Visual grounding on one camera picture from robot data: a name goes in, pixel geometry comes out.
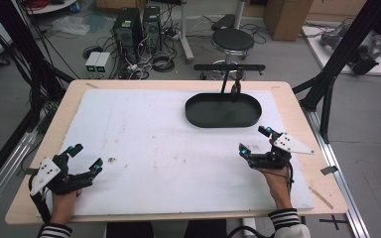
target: person's hand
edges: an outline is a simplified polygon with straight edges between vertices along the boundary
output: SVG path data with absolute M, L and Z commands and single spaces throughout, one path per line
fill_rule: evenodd
M 54 212 L 51 222 L 61 225 L 67 225 L 73 216 L 76 198 L 81 194 L 81 189 L 72 191 L 68 194 L 56 195 L 52 194 Z
M 258 171 L 264 175 L 277 209 L 293 208 L 288 188 L 288 168 L 284 167 L 281 170 L 258 169 Z

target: wooden table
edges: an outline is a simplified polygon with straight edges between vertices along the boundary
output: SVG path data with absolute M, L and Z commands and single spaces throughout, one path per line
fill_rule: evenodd
M 220 81 L 193 80 L 145 80 L 145 81 L 113 81 L 113 80 L 76 80 L 66 92 L 61 106 L 35 155 L 31 168 L 37 168 L 46 156 L 60 152 L 64 136 L 70 126 L 82 94 L 87 89 L 175 89 L 175 90 L 212 90 L 219 91 Z M 327 167 L 318 142 L 306 120 L 292 88 L 287 82 L 278 81 L 243 81 L 243 90 L 269 90 L 277 104 L 287 132 L 312 148 L 314 155 L 298 154 L 301 171 L 310 189 L 315 208 L 300 210 L 301 215 L 341 214 L 347 211 L 345 199 L 332 174 L 324 176 L 321 169 Z M 37 209 L 29 197 L 28 179 L 25 177 L 6 215 L 9 224 L 42 223 L 37 217 Z M 121 221 L 121 220 L 169 220 L 196 218 L 238 218 L 265 216 L 267 212 L 243 211 L 227 213 L 192 213 L 192 214 L 151 214 L 151 215 L 118 215 L 118 216 L 78 216 L 72 222 Z

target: striped cuff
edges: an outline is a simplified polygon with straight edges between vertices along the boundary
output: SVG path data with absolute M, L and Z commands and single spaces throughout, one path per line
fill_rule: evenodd
M 49 223 L 42 226 L 40 238 L 69 238 L 72 229 L 65 225 Z
M 268 214 L 274 224 L 275 230 L 300 224 L 296 208 L 287 208 L 273 211 Z

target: person's arm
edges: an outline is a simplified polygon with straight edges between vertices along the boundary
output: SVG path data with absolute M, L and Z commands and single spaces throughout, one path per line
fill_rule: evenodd
M 275 200 L 277 210 L 268 214 L 275 227 L 275 238 L 311 237 L 309 228 L 300 224 L 297 209 L 293 208 L 288 189 L 288 169 L 266 170 L 259 169 Z
M 81 191 L 78 190 L 63 195 L 53 194 L 54 211 L 51 222 L 42 226 L 38 237 L 70 237 L 72 230 L 66 225 L 73 216 L 76 197 L 79 196 L 80 193 Z

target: black tray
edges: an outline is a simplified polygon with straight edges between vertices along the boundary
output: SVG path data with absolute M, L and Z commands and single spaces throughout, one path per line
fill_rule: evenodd
M 231 101 L 231 93 L 200 93 L 185 106 L 188 120 L 202 128 L 249 127 L 258 122 L 262 107 L 254 97 L 240 93 Z

